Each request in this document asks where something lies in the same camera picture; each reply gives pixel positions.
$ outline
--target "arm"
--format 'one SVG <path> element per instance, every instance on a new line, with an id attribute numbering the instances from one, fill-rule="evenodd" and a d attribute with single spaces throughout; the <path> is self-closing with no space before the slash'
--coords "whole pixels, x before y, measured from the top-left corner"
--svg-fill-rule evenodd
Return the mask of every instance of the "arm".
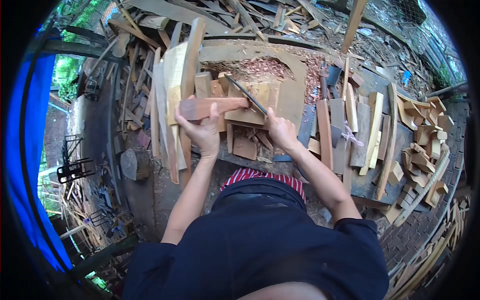
<path id="1" fill-rule="evenodd" d="M 343 183 L 297 140 L 295 125 L 284 118 L 277 118 L 271 108 L 268 108 L 267 115 L 270 137 L 305 171 L 318 197 L 332 214 L 333 222 L 343 218 L 361 219 Z"/>
<path id="2" fill-rule="evenodd" d="M 177 245 L 187 227 L 200 216 L 205 203 L 212 169 L 220 148 L 218 134 L 218 110 L 214 103 L 210 108 L 210 118 L 204 125 L 194 125 L 175 111 L 175 119 L 185 129 L 188 137 L 200 148 L 201 158 L 187 183 L 187 186 L 173 206 L 168 218 L 162 243 Z"/>

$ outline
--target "tree stump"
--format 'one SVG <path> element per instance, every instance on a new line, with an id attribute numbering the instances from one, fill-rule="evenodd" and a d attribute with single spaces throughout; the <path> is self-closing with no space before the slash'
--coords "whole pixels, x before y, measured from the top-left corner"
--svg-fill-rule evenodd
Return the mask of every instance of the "tree stump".
<path id="1" fill-rule="evenodd" d="M 148 177 L 150 157 L 143 149 L 129 148 L 120 157 L 123 175 L 131 180 L 141 180 Z"/>

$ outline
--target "blue tarp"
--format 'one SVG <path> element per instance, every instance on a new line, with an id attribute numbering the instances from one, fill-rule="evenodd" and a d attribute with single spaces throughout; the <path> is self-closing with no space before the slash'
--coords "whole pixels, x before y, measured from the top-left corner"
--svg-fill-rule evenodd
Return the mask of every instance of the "blue tarp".
<path id="1" fill-rule="evenodd" d="M 7 157 L 7 187 L 12 198 L 13 205 L 17 210 L 19 219 L 24 230 L 32 242 L 42 252 L 43 256 L 51 265 L 64 271 L 60 263 L 53 255 L 50 247 L 47 245 L 39 224 L 36 222 L 33 209 L 40 214 L 40 219 L 45 227 L 48 237 L 53 246 L 59 253 L 65 265 L 71 269 L 72 263 L 63 247 L 63 244 L 55 232 L 48 216 L 37 197 L 36 186 L 38 178 L 38 169 L 40 166 L 40 157 L 42 154 L 43 135 L 45 131 L 45 120 L 47 117 L 47 107 L 49 100 L 50 84 L 55 63 L 55 55 L 48 55 L 38 58 L 36 61 L 35 72 L 30 84 L 28 101 L 25 115 L 25 156 L 28 169 L 30 186 L 35 198 L 35 207 L 30 205 L 25 189 L 22 175 L 22 166 L 20 161 L 19 144 L 19 122 L 20 106 L 22 102 L 23 88 L 30 66 L 30 61 L 26 61 L 21 66 L 13 87 L 12 98 L 8 111 L 8 127 L 6 131 L 5 157 Z"/>

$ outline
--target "red and white striped fabric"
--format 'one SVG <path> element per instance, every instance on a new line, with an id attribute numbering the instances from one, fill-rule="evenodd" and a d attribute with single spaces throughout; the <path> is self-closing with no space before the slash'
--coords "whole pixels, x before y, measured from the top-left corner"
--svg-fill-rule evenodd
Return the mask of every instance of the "red and white striped fabric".
<path id="1" fill-rule="evenodd" d="M 300 180 L 293 178 L 291 176 L 277 175 L 270 172 L 265 173 L 265 172 L 260 172 L 250 168 L 240 168 L 235 172 L 233 172 L 232 176 L 230 176 L 230 178 L 227 181 L 225 181 L 224 184 L 222 184 L 222 186 L 220 187 L 220 191 L 223 191 L 226 186 L 229 186 L 235 182 L 239 182 L 244 179 L 256 178 L 256 177 L 273 178 L 288 184 L 300 194 L 303 201 L 305 202 L 305 193 L 303 192 L 303 182 L 301 182 Z"/>

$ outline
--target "brick wall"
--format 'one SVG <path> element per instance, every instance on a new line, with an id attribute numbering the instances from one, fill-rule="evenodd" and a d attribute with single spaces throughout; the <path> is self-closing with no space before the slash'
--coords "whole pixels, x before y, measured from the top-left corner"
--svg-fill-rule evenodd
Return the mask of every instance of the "brick wall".
<path id="1" fill-rule="evenodd" d="M 68 107 L 55 101 L 53 98 L 50 98 L 50 102 L 68 110 Z M 45 146 L 45 155 L 47 156 L 47 168 L 56 166 L 57 161 L 60 165 L 62 164 L 61 149 L 65 135 L 67 135 L 67 114 L 49 105 L 43 136 L 43 145 Z M 55 173 L 50 176 L 50 180 L 55 179 L 55 181 L 57 181 L 56 178 L 57 175 Z"/>
<path id="2" fill-rule="evenodd" d="M 455 192 L 458 178 L 463 166 L 464 136 L 466 118 L 469 114 L 467 103 L 452 103 L 447 108 L 454 126 L 449 133 L 447 145 L 450 147 L 450 163 L 443 176 L 448 186 L 448 194 L 443 196 L 439 204 L 428 213 L 413 212 L 400 227 L 390 227 L 380 239 L 388 270 L 398 263 L 408 261 L 426 241 L 437 225 L 447 205 L 448 199 Z"/>

